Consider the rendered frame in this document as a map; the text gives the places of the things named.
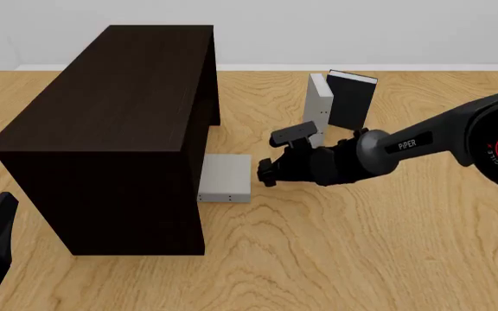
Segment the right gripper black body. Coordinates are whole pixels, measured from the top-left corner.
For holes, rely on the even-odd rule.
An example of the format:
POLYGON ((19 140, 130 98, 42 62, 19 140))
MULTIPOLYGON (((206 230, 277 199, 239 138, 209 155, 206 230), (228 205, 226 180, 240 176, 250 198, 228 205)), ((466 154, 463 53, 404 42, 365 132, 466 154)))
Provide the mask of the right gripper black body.
POLYGON ((284 153, 273 163, 276 181, 314 182, 310 170, 310 158, 314 150, 285 147, 284 153))

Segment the pale grey book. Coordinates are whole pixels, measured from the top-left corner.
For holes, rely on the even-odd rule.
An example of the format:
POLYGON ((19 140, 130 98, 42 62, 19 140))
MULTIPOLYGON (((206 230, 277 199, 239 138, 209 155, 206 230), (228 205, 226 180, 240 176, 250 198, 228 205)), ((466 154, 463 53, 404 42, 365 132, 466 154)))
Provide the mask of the pale grey book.
POLYGON ((323 146, 333 98, 334 95, 323 75, 320 73, 309 74, 303 121, 313 121, 317 128, 317 133, 310 137, 311 145, 314 148, 323 146))
POLYGON ((249 203, 251 155, 205 154, 197 201, 249 203))

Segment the upright pale grey book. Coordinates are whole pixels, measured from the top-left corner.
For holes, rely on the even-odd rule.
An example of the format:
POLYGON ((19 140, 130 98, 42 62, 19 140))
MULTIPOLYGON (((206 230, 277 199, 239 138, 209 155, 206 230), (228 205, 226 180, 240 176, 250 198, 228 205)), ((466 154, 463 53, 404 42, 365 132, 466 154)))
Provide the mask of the upright pale grey book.
POLYGON ((313 121, 317 128, 317 133, 310 137, 311 145, 314 148, 323 146, 333 98, 334 95, 323 75, 320 73, 309 74, 303 121, 313 121))

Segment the black book with white pages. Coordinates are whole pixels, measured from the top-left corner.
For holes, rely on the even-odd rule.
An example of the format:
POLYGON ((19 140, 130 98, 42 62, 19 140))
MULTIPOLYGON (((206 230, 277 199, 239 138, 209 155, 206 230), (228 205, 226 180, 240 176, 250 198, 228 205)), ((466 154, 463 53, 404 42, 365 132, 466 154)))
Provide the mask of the black book with white pages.
POLYGON ((362 129, 378 80, 331 69, 326 82, 334 95, 329 125, 348 130, 362 129))

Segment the dark wooden cabinet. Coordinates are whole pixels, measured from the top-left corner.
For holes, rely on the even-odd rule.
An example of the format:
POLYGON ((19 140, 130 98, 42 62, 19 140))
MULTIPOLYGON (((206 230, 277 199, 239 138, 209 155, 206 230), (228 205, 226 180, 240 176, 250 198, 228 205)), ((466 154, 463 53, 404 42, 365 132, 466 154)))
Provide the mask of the dark wooden cabinet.
POLYGON ((111 25, 0 132, 0 162, 75 256, 201 256, 219 124, 212 26, 111 25))

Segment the small flat plate on stalk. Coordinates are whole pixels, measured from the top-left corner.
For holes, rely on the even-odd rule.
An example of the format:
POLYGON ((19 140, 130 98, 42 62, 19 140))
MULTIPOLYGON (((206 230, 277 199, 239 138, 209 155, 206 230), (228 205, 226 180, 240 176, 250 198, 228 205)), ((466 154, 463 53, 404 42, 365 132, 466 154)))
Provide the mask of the small flat plate on stalk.
POLYGON ((286 145, 291 148, 303 144, 310 145, 310 137, 315 134, 317 134, 315 123, 313 121, 307 121, 302 124, 273 131, 269 139, 269 144, 273 148, 286 145))

